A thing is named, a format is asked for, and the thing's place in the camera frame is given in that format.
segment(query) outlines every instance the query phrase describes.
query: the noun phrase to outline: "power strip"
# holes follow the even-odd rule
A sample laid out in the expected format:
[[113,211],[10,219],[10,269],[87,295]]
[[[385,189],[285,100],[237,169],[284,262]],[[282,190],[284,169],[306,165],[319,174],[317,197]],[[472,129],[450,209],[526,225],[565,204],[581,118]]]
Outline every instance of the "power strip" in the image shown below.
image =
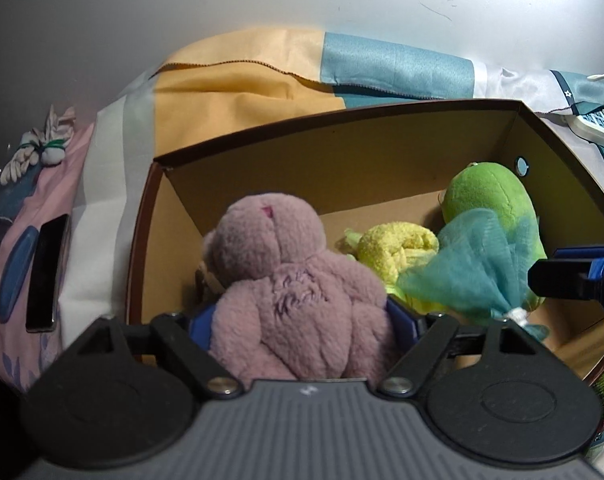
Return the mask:
[[604,146],[604,111],[566,118],[571,131],[581,139]]

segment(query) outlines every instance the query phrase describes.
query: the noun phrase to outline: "stuffed animal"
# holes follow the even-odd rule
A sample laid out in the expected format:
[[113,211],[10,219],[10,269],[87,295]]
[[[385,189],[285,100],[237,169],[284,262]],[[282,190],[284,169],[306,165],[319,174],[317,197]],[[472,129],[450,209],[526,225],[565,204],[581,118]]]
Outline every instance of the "stuffed animal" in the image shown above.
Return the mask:
[[[448,224],[465,211],[492,209],[507,236],[524,217],[537,223],[533,204],[518,177],[508,168],[494,162],[472,164],[458,173],[447,187],[442,201],[442,215]],[[540,232],[532,232],[534,261],[546,259]],[[529,292],[522,307],[533,311],[544,301]]]
[[522,308],[537,229],[535,219],[522,217],[506,233],[492,209],[464,211],[439,232],[438,253],[425,266],[406,269],[397,286],[410,298],[445,304],[473,324],[512,319],[542,341],[548,328],[529,324]]
[[439,243],[433,232],[410,222],[390,222],[376,225],[364,234],[347,229],[345,238],[355,259],[377,274],[388,294],[420,314],[445,310],[439,303],[408,297],[396,285],[401,272],[425,265],[437,254]]
[[396,359],[383,283],[327,249],[322,222],[303,200],[239,200],[205,237],[204,260],[226,289],[210,352],[246,386],[258,378],[376,384]]

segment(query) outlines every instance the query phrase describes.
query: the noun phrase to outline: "yellow fabric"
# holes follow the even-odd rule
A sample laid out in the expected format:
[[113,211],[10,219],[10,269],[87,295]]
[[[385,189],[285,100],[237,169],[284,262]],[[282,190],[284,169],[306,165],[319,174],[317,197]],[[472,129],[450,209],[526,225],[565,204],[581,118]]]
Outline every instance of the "yellow fabric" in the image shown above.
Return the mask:
[[253,61],[309,81],[320,81],[323,45],[324,32],[320,30],[253,28],[190,44],[170,56],[163,66]]
[[252,126],[345,107],[328,85],[254,62],[165,68],[155,92],[156,156]]

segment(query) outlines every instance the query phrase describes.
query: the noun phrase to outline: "pink fabric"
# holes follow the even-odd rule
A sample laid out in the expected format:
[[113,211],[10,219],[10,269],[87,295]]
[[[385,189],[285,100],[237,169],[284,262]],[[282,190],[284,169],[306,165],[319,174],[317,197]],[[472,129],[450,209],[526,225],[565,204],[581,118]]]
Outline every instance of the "pink fabric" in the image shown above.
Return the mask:
[[246,386],[254,379],[367,378],[396,357],[383,283],[326,248],[309,204],[246,197],[205,239],[208,269],[229,286],[212,321],[211,354]]
[[[64,160],[58,166],[42,169],[35,192],[24,200],[19,215],[2,241],[0,276],[11,249],[28,226],[39,229],[42,224],[71,213],[92,133],[93,125],[76,132]],[[50,333],[25,330],[30,279],[29,267],[9,321],[0,323],[0,378],[21,390],[28,389],[61,351],[59,322]]]

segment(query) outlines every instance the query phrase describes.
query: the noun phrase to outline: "blue gripper pad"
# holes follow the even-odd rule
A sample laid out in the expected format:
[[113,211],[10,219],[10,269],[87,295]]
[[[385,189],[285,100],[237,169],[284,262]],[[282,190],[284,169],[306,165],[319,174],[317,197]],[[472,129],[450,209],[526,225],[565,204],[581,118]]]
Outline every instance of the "blue gripper pad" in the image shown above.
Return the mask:
[[[202,310],[189,325],[189,336],[203,350],[210,350],[211,346],[211,322],[216,310],[214,304]],[[386,312],[393,324],[396,345],[400,352],[409,350],[420,336],[417,320],[420,316],[410,314],[392,298],[386,300]]]

